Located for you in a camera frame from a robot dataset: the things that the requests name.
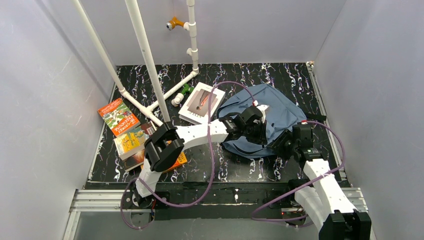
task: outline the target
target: backpack strap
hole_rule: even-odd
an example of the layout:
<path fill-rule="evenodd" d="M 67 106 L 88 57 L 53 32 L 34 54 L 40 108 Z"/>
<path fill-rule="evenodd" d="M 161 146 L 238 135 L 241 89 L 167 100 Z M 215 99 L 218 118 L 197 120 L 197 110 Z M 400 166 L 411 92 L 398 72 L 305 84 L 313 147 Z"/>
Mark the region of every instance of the backpack strap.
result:
<path fill-rule="evenodd" d="M 317 120 L 320 123 L 324 123 L 324 121 L 327 120 L 326 115 L 313 114 L 313 113 L 309 113 L 309 112 L 305 112 L 304 114 L 305 114 L 306 118 Z"/>

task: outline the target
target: book cover illustration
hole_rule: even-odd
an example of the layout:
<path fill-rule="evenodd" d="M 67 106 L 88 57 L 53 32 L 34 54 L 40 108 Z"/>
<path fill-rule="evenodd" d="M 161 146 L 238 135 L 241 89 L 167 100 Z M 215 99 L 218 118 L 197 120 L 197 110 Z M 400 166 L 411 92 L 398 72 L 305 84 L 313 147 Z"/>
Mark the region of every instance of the book cover illustration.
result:
<path fill-rule="evenodd" d="M 123 162 L 123 169 L 128 172 L 140 165 L 145 161 L 145 150 L 138 151 L 136 154 L 130 156 Z"/>
<path fill-rule="evenodd" d="M 192 112 L 195 116 L 204 117 L 208 113 L 208 101 L 209 96 L 211 95 L 210 91 L 205 89 L 200 89 L 195 91 L 193 98 L 188 102 L 188 111 Z M 214 105 L 217 104 L 217 95 L 212 93 L 211 97 L 211 109 L 214 108 Z"/>
<path fill-rule="evenodd" d="M 125 105 L 122 98 L 114 100 L 100 108 L 97 112 L 115 136 L 119 136 L 140 124 L 136 116 Z"/>
<path fill-rule="evenodd" d="M 210 113 L 217 110 L 224 99 L 225 92 L 215 89 L 211 94 L 212 87 L 199 82 L 187 101 L 181 107 L 179 118 L 192 124 L 206 124 L 208 122 L 208 101 L 210 98 Z"/>
<path fill-rule="evenodd" d="M 115 138 L 113 141 L 119 157 L 125 160 L 132 154 L 144 149 L 146 140 L 154 132 L 152 123 L 148 122 Z"/>

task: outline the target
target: white book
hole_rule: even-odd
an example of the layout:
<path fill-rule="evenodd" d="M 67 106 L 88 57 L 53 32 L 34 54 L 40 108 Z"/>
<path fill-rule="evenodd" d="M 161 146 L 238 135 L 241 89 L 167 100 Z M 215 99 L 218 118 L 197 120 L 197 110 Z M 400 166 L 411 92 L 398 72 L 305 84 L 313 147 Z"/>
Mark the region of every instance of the white book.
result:
<path fill-rule="evenodd" d="M 208 100 L 212 87 L 199 82 L 193 92 L 188 96 L 181 110 L 179 118 L 194 125 L 208 123 Z M 211 95 L 210 114 L 213 116 L 217 108 L 221 105 L 225 92 L 215 88 Z"/>

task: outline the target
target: stack of books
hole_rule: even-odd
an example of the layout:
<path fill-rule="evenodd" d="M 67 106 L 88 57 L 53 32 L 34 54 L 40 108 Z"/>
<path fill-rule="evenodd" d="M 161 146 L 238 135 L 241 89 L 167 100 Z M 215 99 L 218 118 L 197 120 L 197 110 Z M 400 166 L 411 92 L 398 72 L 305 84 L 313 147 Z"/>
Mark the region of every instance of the stack of books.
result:
<path fill-rule="evenodd" d="M 123 161 L 125 172 L 142 165 L 145 159 L 144 143 L 156 130 L 153 123 L 147 122 L 140 125 L 140 121 L 125 105 L 122 98 L 100 108 L 98 113 L 116 136 L 113 141 L 118 155 Z M 183 152 L 180 157 L 175 163 L 177 166 L 174 165 L 173 169 L 187 163 Z"/>

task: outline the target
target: blue backpack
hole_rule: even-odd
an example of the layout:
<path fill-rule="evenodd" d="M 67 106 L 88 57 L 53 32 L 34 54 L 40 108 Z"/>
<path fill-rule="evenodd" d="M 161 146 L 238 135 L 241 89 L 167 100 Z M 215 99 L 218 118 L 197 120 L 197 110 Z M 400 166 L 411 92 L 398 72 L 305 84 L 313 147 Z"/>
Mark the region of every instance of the blue backpack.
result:
<path fill-rule="evenodd" d="M 250 86 L 249 91 L 259 105 L 268 105 L 266 114 L 266 140 L 272 143 L 284 130 L 292 130 L 292 126 L 306 120 L 304 112 L 279 90 L 266 83 Z M 243 89 L 230 97 L 218 110 L 219 118 L 229 113 L 242 113 L 252 105 L 252 98 Z M 237 140 L 223 143 L 226 150 L 248 159 L 274 155 L 267 145 L 258 145 L 248 142 L 244 136 Z"/>

